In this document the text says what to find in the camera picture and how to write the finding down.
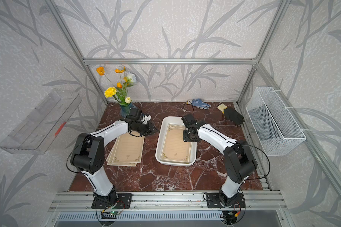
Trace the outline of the beige stationery sheet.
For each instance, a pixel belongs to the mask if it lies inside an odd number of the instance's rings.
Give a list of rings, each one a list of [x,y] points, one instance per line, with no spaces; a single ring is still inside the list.
[[[117,147],[112,163],[140,163],[143,154],[144,136],[133,136],[130,133],[117,138]]]

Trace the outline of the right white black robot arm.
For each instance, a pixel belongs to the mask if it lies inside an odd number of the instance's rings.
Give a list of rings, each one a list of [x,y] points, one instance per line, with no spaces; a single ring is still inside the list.
[[[205,121],[197,121],[192,114],[181,118],[185,125],[185,142],[206,141],[224,156],[227,178],[219,190],[224,200],[234,198],[241,185],[257,169],[255,157],[246,141],[237,141],[214,129]]]

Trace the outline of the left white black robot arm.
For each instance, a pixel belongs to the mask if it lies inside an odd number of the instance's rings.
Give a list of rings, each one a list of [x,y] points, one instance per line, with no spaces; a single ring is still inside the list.
[[[140,136],[148,136],[155,134],[158,130],[151,121],[123,119],[115,121],[102,130],[90,134],[82,133],[77,137],[70,163],[78,173],[87,177],[96,195],[109,197],[115,194],[114,186],[103,167],[106,145],[117,137],[133,131],[138,132]]]

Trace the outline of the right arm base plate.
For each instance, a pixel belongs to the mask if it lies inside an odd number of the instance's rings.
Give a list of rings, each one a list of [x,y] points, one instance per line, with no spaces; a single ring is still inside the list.
[[[245,208],[245,198],[242,192],[237,192],[232,198],[227,198],[222,192],[204,193],[208,208]]]

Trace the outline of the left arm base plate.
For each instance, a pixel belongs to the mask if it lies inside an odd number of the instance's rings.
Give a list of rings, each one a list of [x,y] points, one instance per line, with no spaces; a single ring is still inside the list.
[[[108,196],[93,195],[94,201],[92,202],[92,209],[98,210],[104,210],[105,208],[113,206],[115,206],[115,209],[129,209],[132,200],[132,194],[112,193]]]

